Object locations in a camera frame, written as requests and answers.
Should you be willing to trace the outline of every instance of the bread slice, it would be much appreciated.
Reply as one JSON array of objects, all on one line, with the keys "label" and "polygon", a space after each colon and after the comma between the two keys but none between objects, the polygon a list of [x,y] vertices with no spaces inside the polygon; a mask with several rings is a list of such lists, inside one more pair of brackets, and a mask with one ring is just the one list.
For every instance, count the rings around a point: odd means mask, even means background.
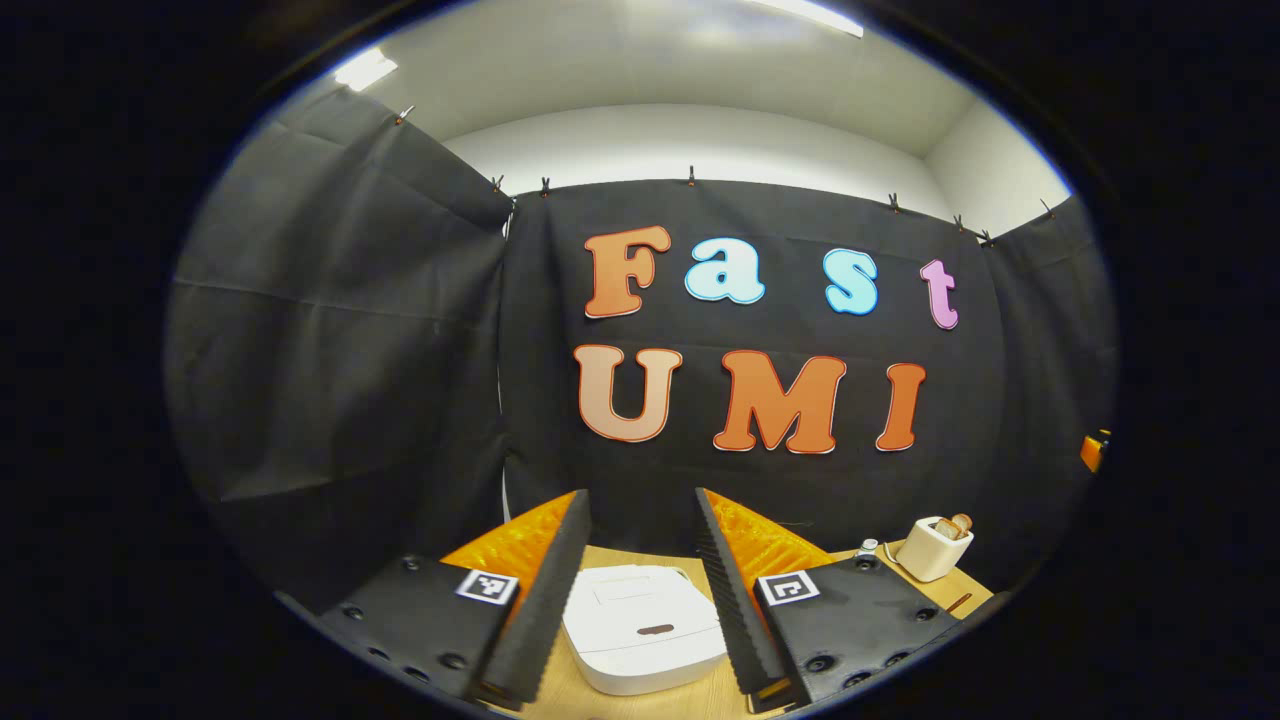
[{"label": "bread slice", "polygon": [[951,521],[960,527],[960,537],[968,536],[969,530],[973,529],[973,518],[965,515],[964,512],[952,516]]},{"label": "bread slice", "polygon": [[960,533],[961,533],[960,525],[956,525],[955,523],[947,520],[946,518],[940,519],[938,523],[933,525],[933,529],[947,539],[960,539]]}]

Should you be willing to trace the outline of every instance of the ceiling light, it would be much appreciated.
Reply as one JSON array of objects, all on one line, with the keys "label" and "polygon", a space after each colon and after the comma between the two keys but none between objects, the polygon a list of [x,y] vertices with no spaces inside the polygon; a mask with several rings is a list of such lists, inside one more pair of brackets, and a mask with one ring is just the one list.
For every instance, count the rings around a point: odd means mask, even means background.
[{"label": "ceiling light", "polygon": [[820,5],[809,3],[808,0],[750,0],[750,1],[758,3],[760,5],[768,5],[771,8],[777,8],[780,10],[786,10],[787,13],[800,15],[801,18],[810,19],[815,23],[822,23],[824,26],[833,27],[841,32],[847,32],[854,37],[863,36],[863,26],[841,15],[840,13],[833,13]]},{"label": "ceiling light", "polygon": [[334,73],[334,78],[358,92],[374,85],[374,82],[397,67],[396,63],[383,55],[381,50],[374,47],[356,55],[352,60],[339,67]]}]

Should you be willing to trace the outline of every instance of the table surface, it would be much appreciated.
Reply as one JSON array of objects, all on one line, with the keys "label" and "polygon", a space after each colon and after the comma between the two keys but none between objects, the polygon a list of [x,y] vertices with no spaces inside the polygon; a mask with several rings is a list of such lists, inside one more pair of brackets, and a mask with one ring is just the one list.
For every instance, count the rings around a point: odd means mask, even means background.
[{"label": "table surface", "polygon": [[[888,543],[890,552],[896,552],[904,541]],[[851,557],[856,551],[833,552],[837,560]],[[884,544],[876,548],[876,555],[883,561]],[[684,570],[694,585],[710,600],[710,587],[701,560],[696,557],[671,557],[666,555],[641,555],[603,547],[586,546],[582,553],[582,568],[608,568],[612,565],[666,565]],[[906,578],[925,597],[942,607],[951,607],[965,593],[973,597],[952,611],[956,618],[965,618],[992,597],[992,592],[966,575],[959,568],[932,583],[920,583],[901,566],[888,562],[888,566]],[[728,657],[701,679],[667,691],[639,696],[609,696],[586,683],[573,661],[564,626],[561,625],[552,646],[550,657],[538,691],[538,702],[525,705],[520,712],[490,707],[498,714],[527,717],[531,720],[643,720],[649,717],[696,717],[703,720],[763,720],[783,714],[782,708],[751,715],[746,707],[746,696],[737,691],[733,666]]]}]

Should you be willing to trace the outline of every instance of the orange letter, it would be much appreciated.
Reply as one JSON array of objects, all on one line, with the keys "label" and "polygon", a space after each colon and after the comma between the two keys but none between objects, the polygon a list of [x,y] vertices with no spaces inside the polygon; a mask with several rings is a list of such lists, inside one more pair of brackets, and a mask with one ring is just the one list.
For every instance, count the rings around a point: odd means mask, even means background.
[{"label": "orange letter", "polygon": [[596,434],[623,442],[643,442],[657,437],[667,425],[671,400],[671,373],[684,357],[673,350],[641,350],[636,364],[644,368],[644,410],[634,420],[613,411],[613,369],[625,355],[608,345],[580,345],[573,357],[582,368],[577,386],[577,411]]},{"label": "orange letter", "polygon": [[636,247],[635,258],[627,258],[627,247],[632,245],[648,245],[666,252],[671,247],[671,236],[654,225],[588,238],[584,247],[591,251],[595,264],[595,291],[586,301],[588,318],[630,315],[640,309],[640,299],[631,295],[630,283],[635,278],[640,287],[653,284],[653,252],[649,247]]},{"label": "orange letter", "polygon": [[782,442],[792,424],[796,432],[787,439],[791,452],[822,455],[836,448],[831,423],[836,413],[836,389],[840,378],[845,377],[844,361],[810,357],[786,393],[773,363],[763,352],[735,350],[724,355],[723,363],[733,375],[733,387],[724,432],[716,436],[712,445],[735,452],[755,447],[750,428],[751,415],[755,415],[755,427],[769,450]]},{"label": "orange letter", "polygon": [[888,420],[884,432],[876,438],[876,450],[893,452],[906,450],[915,442],[911,420],[915,419],[915,398],[924,382],[924,368],[911,363],[890,365],[884,372],[891,388],[888,400]]}]

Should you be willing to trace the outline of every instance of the white wall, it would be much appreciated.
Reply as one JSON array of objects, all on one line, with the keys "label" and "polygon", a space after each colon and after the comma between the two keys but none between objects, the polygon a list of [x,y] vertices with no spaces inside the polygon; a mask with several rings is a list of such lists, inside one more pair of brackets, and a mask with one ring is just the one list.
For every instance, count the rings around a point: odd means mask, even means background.
[{"label": "white wall", "polygon": [[689,177],[763,182],[888,202],[951,222],[924,161],[865,137],[769,113],[617,105],[539,115],[444,142],[503,192]]},{"label": "white wall", "polygon": [[991,105],[978,100],[924,158],[966,228],[992,237],[1070,197],[1056,168]]}]

